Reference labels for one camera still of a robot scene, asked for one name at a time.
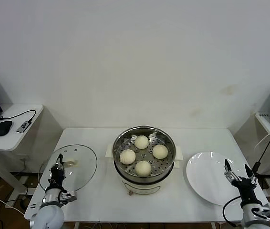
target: white cooker base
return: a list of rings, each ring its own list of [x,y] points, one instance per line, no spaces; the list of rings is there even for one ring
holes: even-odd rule
[[[162,181],[153,184],[153,185],[137,185],[137,184],[133,184],[127,180],[125,180],[124,178],[122,178],[121,176],[119,176],[122,179],[122,183],[123,186],[129,190],[129,194],[131,195],[132,193],[137,193],[137,194],[141,194],[141,195],[148,195],[148,194],[153,194],[156,193],[157,191],[159,191],[160,189],[162,189],[164,187],[164,184],[166,183],[166,181],[168,180],[168,178],[170,177],[171,174],[169,174],[165,179],[163,179]]]

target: metal rim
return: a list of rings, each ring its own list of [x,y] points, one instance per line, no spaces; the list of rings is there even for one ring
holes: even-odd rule
[[[149,154],[147,153],[147,156],[148,156],[147,158],[150,157],[150,159],[153,160],[153,161],[148,161],[147,158],[146,159],[143,159],[143,158],[145,158],[145,156],[143,156],[144,154],[141,154],[143,156],[143,158],[141,158],[141,157],[138,158],[138,155],[139,154],[136,154],[135,163],[132,163],[130,165],[123,165],[123,164],[120,165],[119,164],[120,163],[120,160],[119,160],[120,153],[124,149],[132,149],[133,150],[135,148],[135,146],[134,146],[134,139],[133,138],[136,138],[136,136],[138,136],[139,134],[138,135],[136,133],[132,134],[132,131],[139,130],[139,129],[143,129],[143,130],[144,129],[147,129],[148,131],[150,130],[151,132],[153,132],[153,134],[154,134],[154,132],[156,133],[155,136],[153,136],[152,134],[149,135],[148,138],[149,138],[149,141],[150,141],[151,145],[149,144],[148,148],[144,149],[145,151],[146,150],[149,150],[148,151]],[[171,147],[170,146],[168,147],[165,142],[170,142]],[[168,150],[169,150],[169,156],[167,158],[157,159],[157,158],[155,158],[152,155],[152,148],[154,146],[156,146],[156,145],[159,145],[159,144],[165,145],[168,148]],[[139,152],[142,153],[142,151],[143,150],[138,150],[138,151],[135,151],[135,153],[139,153]],[[166,132],[164,132],[163,130],[160,130],[158,128],[151,127],[151,126],[146,126],[146,125],[136,126],[136,127],[132,127],[132,128],[129,128],[129,129],[124,130],[115,139],[114,144],[113,144],[113,148],[112,148],[112,154],[113,154],[113,158],[114,158],[114,163],[115,163],[116,169],[119,169],[120,170],[120,173],[125,172],[130,177],[140,178],[134,172],[135,164],[139,160],[146,160],[149,163],[152,162],[150,164],[153,167],[153,171],[151,171],[151,175],[149,175],[148,177],[145,177],[147,179],[149,179],[149,178],[158,179],[158,177],[160,179],[162,179],[162,175],[165,175],[164,173],[168,173],[168,171],[171,170],[172,167],[173,167],[175,151],[176,151],[175,144],[174,144],[172,138]]]
[[[94,172],[93,172],[93,175],[91,176],[91,178],[86,182],[86,184],[85,185],[87,185],[89,182],[90,182],[90,180],[94,177],[94,175],[95,175],[95,173],[96,173],[96,171],[97,171],[97,167],[98,167],[98,159],[97,159],[97,155],[96,155],[96,153],[93,151],[93,149],[91,149],[90,147],[88,147],[88,146],[85,146],[85,145],[81,145],[81,144],[73,144],[73,145],[67,145],[67,146],[63,146],[63,147],[61,147],[61,148],[59,148],[59,149],[57,149],[57,150],[55,150],[50,156],[49,156],[49,158],[48,158],[48,160],[47,160],[47,162],[49,162],[49,159],[52,157],[52,155],[53,154],[55,154],[57,151],[59,151],[59,150],[61,150],[61,149],[63,149],[63,148],[65,148],[65,147],[69,147],[69,146],[84,146],[84,147],[86,147],[86,148],[88,148],[88,149],[90,149],[92,152],[93,152],[93,154],[94,154],[94,156],[95,156],[95,158],[96,158],[96,168],[95,168],[95,170],[94,170]],[[45,191],[46,189],[45,188],[43,188],[43,186],[41,185],[41,182],[40,182],[40,180],[41,180],[41,177],[42,177],[42,175],[43,175],[43,173],[44,173],[44,171],[43,171],[43,173],[42,173],[42,175],[41,175],[41,177],[40,177],[40,170],[41,170],[41,168],[42,168],[42,166],[43,166],[43,164],[44,163],[42,163],[42,165],[40,166],[40,169],[39,169],[39,172],[38,172],[38,180],[39,180],[39,185],[41,186],[41,188]]]

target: glass lid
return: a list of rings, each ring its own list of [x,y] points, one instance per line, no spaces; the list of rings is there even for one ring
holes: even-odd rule
[[[65,179],[63,188],[68,191],[77,191],[83,188],[94,176],[97,169],[97,156],[94,151],[83,145],[64,146],[56,150],[44,161],[39,171],[39,184],[45,190],[49,186],[51,167],[56,163],[59,154],[63,155]]]

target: stainless steel pot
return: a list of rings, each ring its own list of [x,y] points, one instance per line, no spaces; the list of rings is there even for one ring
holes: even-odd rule
[[[146,149],[135,147],[135,139],[140,135],[149,139],[149,145]],[[153,157],[152,154],[153,147],[159,144],[168,149],[168,156],[162,160]],[[132,149],[136,154],[135,162],[130,165],[124,165],[120,162],[120,153],[125,149]],[[124,179],[138,185],[151,185],[160,182],[171,173],[176,148],[172,138],[164,131],[151,126],[137,126],[125,130],[116,138],[112,152],[115,168]],[[135,172],[136,164],[142,160],[149,162],[152,167],[148,177],[139,177]]]

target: white wall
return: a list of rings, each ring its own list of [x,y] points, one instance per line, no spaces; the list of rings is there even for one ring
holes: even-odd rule
[[[0,100],[62,128],[236,133],[270,109],[270,1],[0,0]]]

